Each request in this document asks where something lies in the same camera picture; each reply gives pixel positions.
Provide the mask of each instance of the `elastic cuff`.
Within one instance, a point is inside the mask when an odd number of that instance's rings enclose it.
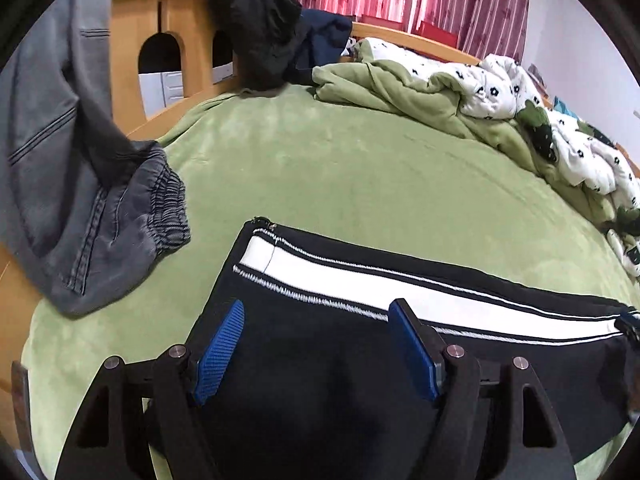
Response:
[[[156,244],[157,256],[176,250],[191,239],[184,183],[166,161],[151,191],[148,228]]]

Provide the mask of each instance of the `green bed sheet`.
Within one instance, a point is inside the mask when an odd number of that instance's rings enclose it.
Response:
[[[46,300],[34,313],[22,361],[36,455],[49,479],[103,360],[145,360],[183,342],[253,216],[529,286],[638,304],[637,283],[593,225],[543,179],[476,140],[287,86],[203,102],[162,142],[186,184],[191,242],[94,314],[66,319]],[[578,465],[581,478],[596,478],[613,447]],[[166,463],[154,462],[169,478]]]

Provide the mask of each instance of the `blue gripper pad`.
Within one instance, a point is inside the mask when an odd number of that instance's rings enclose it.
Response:
[[[198,362],[193,399],[202,406],[218,391],[244,328],[244,305],[235,300]]]
[[[388,324],[399,346],[414,387],[422,399],[433,402],[440,396],[436,368],[420,342],[400,306],[394,301],[389,306]]]

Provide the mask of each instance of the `wooden headboard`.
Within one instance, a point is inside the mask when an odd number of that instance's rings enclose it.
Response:
[[[206,0],[113,0],[110,39],[113,117],[128,137],[158,138],[191,107],[240,86],[237,76],[212,84],[215,30]],[[138,56],[143,43],[158,32],[169,33],[178,42],[185,98],[147,118],[138,79]],[[354,23],[353,35],[380,38],[445,60],[478,63],[475,57],[455,48],[398,30]],[[238,73],[236,60],[234,73]],[[17,440],[9,394],[11,362],[20,360],[31,316],[40,298],[15,259],[0,246],[0,431],[14,446]]]

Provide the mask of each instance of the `comforter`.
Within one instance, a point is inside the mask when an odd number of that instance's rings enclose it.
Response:
[[[597,227],[607,228],[619,209],[638,209],[640,181],[622,153],[591,125],[543,108],[533,81],[513,59],[491,54],[477,66],[442,63],[377,38],[362,40],[356,52],[359,64],[315,70],[317,98],[409,115],[465,137],[462,122],[483,142],[488,137],[482,130],[501,129],[511,140],[494,148],[542,176]],[[438,107],[440,113],[434,113]],[[610,230],[607,240],[629,275],[638,277],[638,241],[618,231]]]

